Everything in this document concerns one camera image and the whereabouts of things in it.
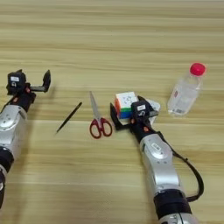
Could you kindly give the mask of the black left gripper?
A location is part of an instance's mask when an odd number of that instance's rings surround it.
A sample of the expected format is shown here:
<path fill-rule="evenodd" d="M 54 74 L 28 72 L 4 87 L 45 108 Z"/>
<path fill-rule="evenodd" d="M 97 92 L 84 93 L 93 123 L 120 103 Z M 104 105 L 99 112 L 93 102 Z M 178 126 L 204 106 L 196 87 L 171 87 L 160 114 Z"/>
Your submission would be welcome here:
<path fill-rule="evenodd" d="M 17 73 L 22 73 L 23 70 L 17 70 Z M 12 98 L 11 104 L 16 105 L 28 111 L 30 106 L 36 99 L 36 92 L 47 92 L 51 85 L 51 73 L 46 71 L 43 78 L 43 87 L 32 87 L 31 85 L 24 85 L 23 87 L 14 87 L 11 90 Z"/>

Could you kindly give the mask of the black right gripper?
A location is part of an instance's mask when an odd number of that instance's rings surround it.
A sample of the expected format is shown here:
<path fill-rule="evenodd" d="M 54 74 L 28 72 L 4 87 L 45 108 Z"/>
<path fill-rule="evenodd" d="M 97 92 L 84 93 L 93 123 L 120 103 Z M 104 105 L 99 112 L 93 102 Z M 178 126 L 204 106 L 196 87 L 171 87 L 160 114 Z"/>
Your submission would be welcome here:
<path fill-rule="evenodd" d="M 146 101 L 142 96 L 137 97 L 139 101 Z M 110 104 L 110 116 L 115 125 L 116 130 L 127 130 L 130 129 L 130 132 L 134 134 L 136 140 L 140 143 L 144 137 L 148 135 L 155 134 L 156 131 L 151 127 L 150 119 L 157 116 L 157 111 L 151 111 L 150 113 L 143 112 L 141 115 L 137 112 L 132 113 L 132 117 L 130 119 L 130 125 L 123 125 L 116 113 L 116 108 L 113 104 Z"/>

